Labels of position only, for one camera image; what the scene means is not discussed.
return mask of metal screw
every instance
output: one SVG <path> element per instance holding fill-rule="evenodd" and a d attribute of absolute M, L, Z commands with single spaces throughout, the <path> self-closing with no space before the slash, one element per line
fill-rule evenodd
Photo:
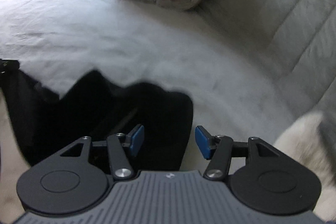
<path fill-rule="evenodd" d="M 207 172 L 207 176 L 214 179 L 220 178 L 222 175 L 223 172 L 218 169 L 212 169 Z"/>
<path fill-rule="evenodd" d="M 114 174 L 118 178 L 126 178 L 126 177 L 129 177 L 132 174 L 132 171 L 127 169 L 127 168 L 121 168 L 121 169 L 118 169 L 116 172 L 114 172 Z"/>

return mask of black fabric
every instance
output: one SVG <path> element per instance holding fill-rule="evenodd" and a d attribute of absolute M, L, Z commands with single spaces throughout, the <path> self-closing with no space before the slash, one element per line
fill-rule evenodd
<path fill-rule="evenodd" d="M 131 162 L 134 169 L 178 170 L 181 165 L 193 120 L 192 101 L 183 93 L 149 83 L 122 88 L 98 71 L 83 76 L 61 100 L 20 70 L 2 74 L 0 85 L 18 145 L 31 165 L 80 137 L 103 140 L 139 123 L 145 141 Z"/>

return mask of bed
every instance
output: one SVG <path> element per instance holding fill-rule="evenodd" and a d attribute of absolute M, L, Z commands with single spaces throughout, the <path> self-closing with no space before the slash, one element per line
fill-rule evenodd
<path fill-rule="evenodd" d="M 203 0 L 177 12 L 125 0 L 0 0 L 0 55 L 61 95 L 94 68 L 121 86 L 181 90 L 194 102 L 193 128 L 273 143 L 305 112 L 336 106 L 335 5 Z M 192 134 L 181 169 L 206 164 Z"/>

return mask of white bed sheet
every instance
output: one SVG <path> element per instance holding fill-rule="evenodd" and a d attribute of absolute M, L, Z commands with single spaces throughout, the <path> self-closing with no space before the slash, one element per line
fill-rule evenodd
<path fill-rule="evenodd" d="M 293 116 L 232 43 L 196 12 L 124 0 L 0 0 L 0 57 L 18 59 L 54 91 L 66 93 L 94 68 L 118 85 L 148 80 L 191 96 L 194 127 L 273 143 Z M 203 170 L 190 140 L 182 168 Z"/>

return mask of black bag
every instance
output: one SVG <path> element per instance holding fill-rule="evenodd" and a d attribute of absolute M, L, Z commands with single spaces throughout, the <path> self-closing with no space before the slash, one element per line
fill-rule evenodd
<path fill-rule="evenodd" d="M 30 165 L 83 136 L 104 140 L 144 125 L 134 170 L 178 170 L 188 144 L 193 103 L 180 92 L 138 83 L 119 87 L 98 71 L 84 75 L 59 99 L 20 70 L 0 75 L 18 146 Z"/>

